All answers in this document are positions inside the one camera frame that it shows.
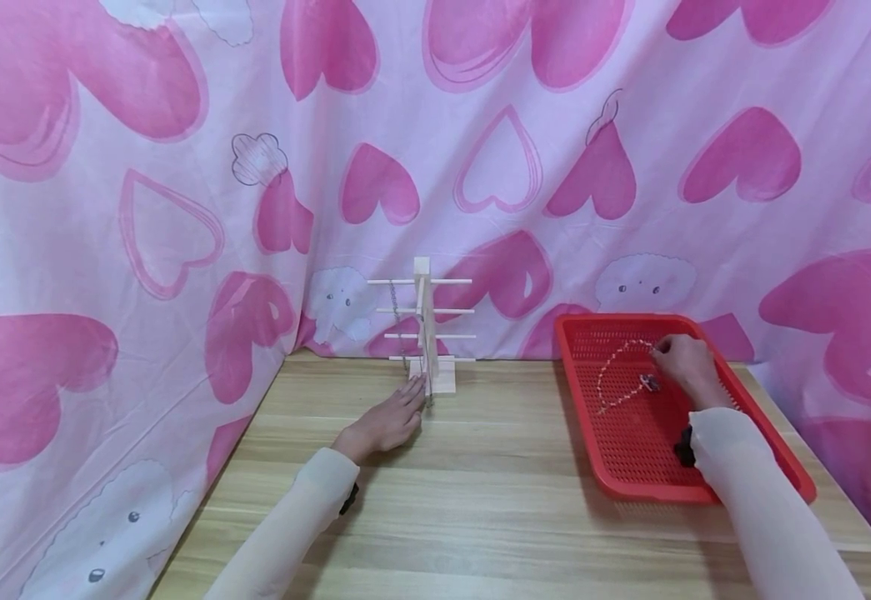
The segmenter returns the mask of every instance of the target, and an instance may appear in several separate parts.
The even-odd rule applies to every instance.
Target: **person's right hand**
[[[674,380],[692,398],[696,411],[732,407],[706,342],[685,334],[668,335],[652,349],[652,359],[665,377]]]

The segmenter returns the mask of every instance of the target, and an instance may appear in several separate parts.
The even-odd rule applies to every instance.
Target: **table surface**
[[[358,503],[316,539],[286,598],[756,598],[724,509],[598,490],[560,364],[457,367],[457,394],[436,399],[411,447],[362,469]],[[870,526],[736,372],[812,475],[813,510],[871,600]],[[397,362],[290,356],[152,600],[201,598],[303,463],[403,380]]]

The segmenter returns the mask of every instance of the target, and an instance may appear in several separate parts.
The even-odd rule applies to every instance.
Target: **necklace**
[[[643,373],[638,375],[638,386],[633,389],[631,392],[625,393],[623,396],[620,396],[611,402],[606,402],[605,398],[602,397],[602,378],[605,377],[605,373],[608,371],[609,366],[612,364],[612,361],[618,358],[618,355],[624,353],[626,349],[629,349],[631,346],[641,346],[648,348],[651,350],[655,348],[654,343],[646,342],[645,340],[629,340],[625,342],[623,346],[616,350],[616,352],[612,352],[612,355],[609,356],[609,359],[605,361],[605,365],[602,366],[602,370],[598,372],[598,379],[595,380],[595,393],[598,394],[598,404],[599,404],[599,415],[604,415],[605,411],[612,408],[613,406],[618,406],[621,403],[626,402],[631,398],[635,398],[638,392],[642,390],[649,390],[651,393],[655,393],[660,389],[658,385],[658,379],[652,373]]]

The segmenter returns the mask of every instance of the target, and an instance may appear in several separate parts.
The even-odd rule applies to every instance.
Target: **cartoon cloud face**
[[[308,310],[315,320],[315,343],[325,343],[333,329],[354,341],[369,337],[372,296],[365,277],[352,267],[316,271],[311,278]]]
[[[158,574],[149,558],[168,549],[185,524],[173,522],[173,509],[161,463],[126,467],[57,532],[19,600],[144,598]]]
[[[600,312],[668,312],[688,297],[695,267],[661,254],[629,254],[613,260],[595,282]]]

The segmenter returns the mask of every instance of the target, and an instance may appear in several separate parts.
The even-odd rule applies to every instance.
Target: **red tray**
[[[555,331],[585,436],[588,460],[595,479],[611,498],[719,504],[698,469],[682,467],[673,450],[688,426],[688,397],[677,384],[658,373],[648,347],[629,343],[644,340],[655,345],[669,334],[687,333],[708,342],[718,376],[737,409],[749,415],[762,431],[778,465],[801,497],[806,502],[815,499],[815,484],[805,467],[698,323],[675,315],[563,315],[557,318]],[[613,354],[616,357],[605,367]],[[635,390],[641,374],[654,375],[661,389],[650,392],[642,387],[630,399],[603,410],[613,400]]]

